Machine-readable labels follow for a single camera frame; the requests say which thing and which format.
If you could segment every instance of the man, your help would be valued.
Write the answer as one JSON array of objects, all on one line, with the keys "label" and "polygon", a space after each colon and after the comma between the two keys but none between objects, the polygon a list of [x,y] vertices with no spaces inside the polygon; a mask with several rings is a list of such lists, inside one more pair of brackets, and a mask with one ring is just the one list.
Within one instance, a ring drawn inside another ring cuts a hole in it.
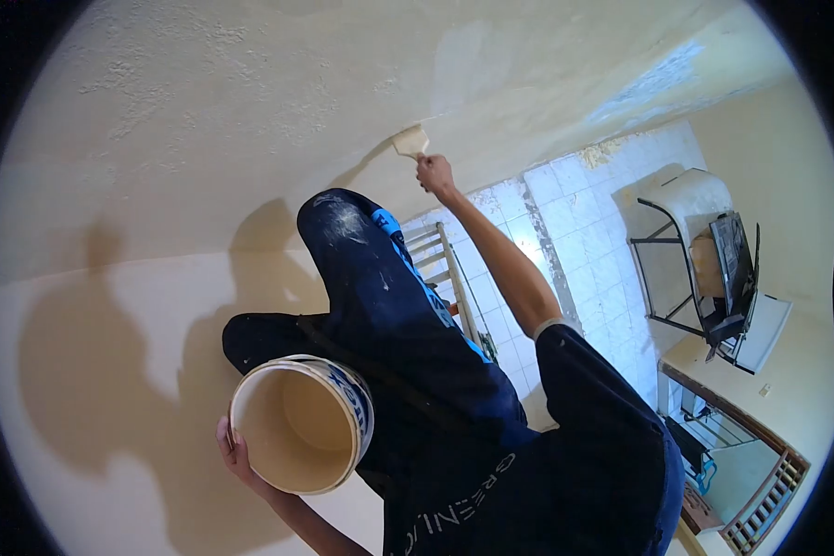
[{"label": "man", "polygon": [[[356,471],[384,498],[384,556],[664,554],[684,481],[667,429],[564,324],[542,274],[456,190],[445,158],[420,158],[417,179],[460,220],[534,339],[558,429],[526,427],[506,375],[439,309],[413,269],[398,223],[351,191],[313,197],[297,219],[330,297],[330,313],[312,317],[323,347],[295,316],[239,315],[223,333],[227,357],[246,373],[294,353],[351,354],[404,378],[430,406],[465,417],[465,427],[445,426],[421,404],[406,403],[401,389],[366,377],[376,428]],[[260,480],[245,440],[235,433],[230,446],[226,427],[220,419],[216,436],[229,470],[318,554],[367,554],[299,496]]]}]

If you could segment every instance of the dark blue shirt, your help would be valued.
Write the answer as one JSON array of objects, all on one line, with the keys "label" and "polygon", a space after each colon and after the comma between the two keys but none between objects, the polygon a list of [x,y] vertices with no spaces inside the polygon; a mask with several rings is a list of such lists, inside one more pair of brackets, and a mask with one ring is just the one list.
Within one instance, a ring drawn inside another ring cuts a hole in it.
[{"label": "dark blue shirt", "polygon": [[514,423],[513,447],[439,432],[387,497],[384,556],[666,551],[684,478],[661,420],[571,328],[536,350],[559,427]]}]

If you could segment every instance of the ceiling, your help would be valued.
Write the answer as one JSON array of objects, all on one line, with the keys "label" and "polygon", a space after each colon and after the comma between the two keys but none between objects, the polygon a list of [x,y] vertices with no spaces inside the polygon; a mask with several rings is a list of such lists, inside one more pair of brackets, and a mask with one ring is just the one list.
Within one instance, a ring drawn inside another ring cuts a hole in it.
[{"label": "ceiling", "polygon": [[418,122],[474,190],[790,72],[736,1],[102,0],[4,153],[0,284],[301,248],[328,187],[417,215],[435,200],[388,138]]}]

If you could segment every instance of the cardboard box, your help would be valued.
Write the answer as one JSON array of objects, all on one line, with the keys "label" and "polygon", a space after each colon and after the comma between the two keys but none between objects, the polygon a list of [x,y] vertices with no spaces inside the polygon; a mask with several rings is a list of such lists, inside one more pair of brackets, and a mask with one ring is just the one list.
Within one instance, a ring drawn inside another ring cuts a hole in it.
[{"label": "cardboard box", "polygon": [[698,295],[701,297],[726,297],[723,289],[723,274],[720,272],[720,260],[717,246],[713,243],[710,229],[705,229],[692,240],[689,256],[695,267],[695,280],[698,283]]}]

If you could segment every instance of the paint bucket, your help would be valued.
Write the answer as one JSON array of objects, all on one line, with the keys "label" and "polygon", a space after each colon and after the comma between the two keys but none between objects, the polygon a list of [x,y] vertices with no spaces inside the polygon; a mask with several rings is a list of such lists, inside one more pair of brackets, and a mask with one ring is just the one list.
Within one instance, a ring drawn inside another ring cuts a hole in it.
[{"label": "paint bucket", "polygon": [[342,484],[367,451],[373,404],[348,366],[311,355],[268,361],[247,373],[228,409],[250,464],[268,484],[318,495]]}]

